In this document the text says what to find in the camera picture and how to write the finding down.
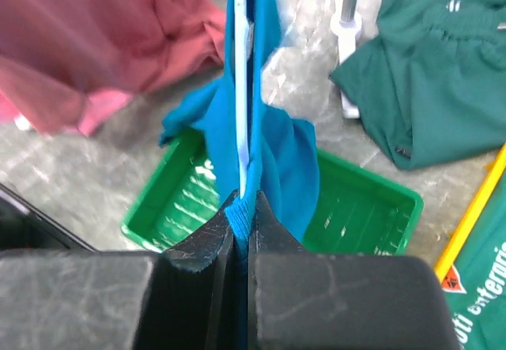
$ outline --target concrete floor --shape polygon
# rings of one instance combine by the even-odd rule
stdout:
[[[214,0],[225,7],[226,0]],[[298,33],[265,71],[264,98],[291,115],[311,120],[318,146],[404,184],[421,194],[425,210],[408,248],[433,263],[485,174],[487,154],[422,171],[401,172],[357,122],[343,120],[338,91],[327,75],[338,59],[330,33],[334,0],[286,0]],[[380,0],[359,0],[365,39],[376,32]],[[0,127],[0,182],[99,249],[134,249],[119,223],[150,177],[164,150],[157,147],[160,121],[183,95],[213,75],[192,77],[139,98],[92,139],[22,133]]]

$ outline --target red garment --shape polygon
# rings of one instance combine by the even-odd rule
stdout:
[[[90,135],[138,92],[223,61],[209,0],[0,0],[0,120]]]

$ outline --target green bag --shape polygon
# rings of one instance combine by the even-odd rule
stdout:
[[[383,0],[377,24],[330,79],[397,167],[502,146],[506,0]]]
[[[443,282],[461,349],[506,348],[506,176]]]

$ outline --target yellow pole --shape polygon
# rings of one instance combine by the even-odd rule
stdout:
[[[476,224],[481,212],[485,208],[485,205],[492,195],[493,190],[496,188],[505,168],[506,144],[504,144],[503,148],[499,151],[489,174],[474,196],[474,199],[467,208],[467,211],[461,219],[457,230],[455,230],[450,242],[441,254],[439,261],[436,263],[434,270],[436,271],[437,278],[440,282],[444,280],[451,268],[451,265],[453,265],[457,255],[459,255],[459,252],[463,248],[467,237],[471,233],[471,230],[473,230],[474,224]]]

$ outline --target green basket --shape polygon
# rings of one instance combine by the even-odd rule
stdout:
[[[401,254],[420,219],[416,192],[318,151],[320,194],[303,245],[320,253]],[[123,234],[163,251],[189,236],[219,207],[203,136],[174,139],[126,215]]]

